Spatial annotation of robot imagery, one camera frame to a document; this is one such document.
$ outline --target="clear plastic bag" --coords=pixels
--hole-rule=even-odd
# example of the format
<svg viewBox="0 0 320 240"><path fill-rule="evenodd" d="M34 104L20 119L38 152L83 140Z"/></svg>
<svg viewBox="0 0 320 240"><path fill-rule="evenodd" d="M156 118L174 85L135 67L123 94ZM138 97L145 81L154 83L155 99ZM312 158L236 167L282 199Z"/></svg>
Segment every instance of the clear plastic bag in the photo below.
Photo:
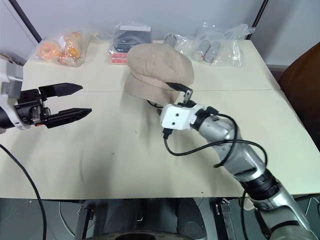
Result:
<svg viewBox="0 0 320 240"><path fill-rule="evenodd" d="M192 36L182 36L175 33L169 33L165 36L163 43L171 46L179 53L190 58L193 51L193 41L194 37Z"/></svg>
<svg viewBox="0 0 320 240"><path fill-rule="evenodd" d="M243 40L254 31L255 28L248 28L247 24L226 30L204 23L194 39L192 58L214 66L241 67Z"/></svg>
<svg viewBox="0 0 320 240"><path fill-rule="evenodd" d="M59 33L42 40L29 59L77 67L85 61L89 41L99 39L100 36L102 34L94 30Z"/></svg>
<svg viewBox="0 0 320 240"><path fill-rule="evenodd" d="M126 64L129 50L139 44L152 43L151 27L133 21L119 23L109 45L108 55L112 64Z"/></svg>

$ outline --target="white table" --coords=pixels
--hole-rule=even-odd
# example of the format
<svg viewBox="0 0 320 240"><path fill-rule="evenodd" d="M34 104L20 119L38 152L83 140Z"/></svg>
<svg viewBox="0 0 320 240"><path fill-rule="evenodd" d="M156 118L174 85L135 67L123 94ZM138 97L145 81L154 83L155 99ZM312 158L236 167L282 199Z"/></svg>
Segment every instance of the white table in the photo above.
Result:
<svg viewBox="0 0 320 240"><path fill-rule="evenodd" d="M67 68L28 61L23 89L61 82L84 87L47 101L51 112L92 108L85 118L64 126L44 126L0 135L22 162L43 199L232 197L241 186L220 167L211 148L174 157L163 144L156 110L127 95L129 69L106 63L107 43L92 43L85 63ZM250 41L242 68L194 63L195 102L211 105L236 119L244 139L267 151L269 169L291 194L320 192L320 154L288 105ZM199 134L176 131L169 140L176 152L205 144ZM34 198L20 169L0 151L0 197Z"/></svg>

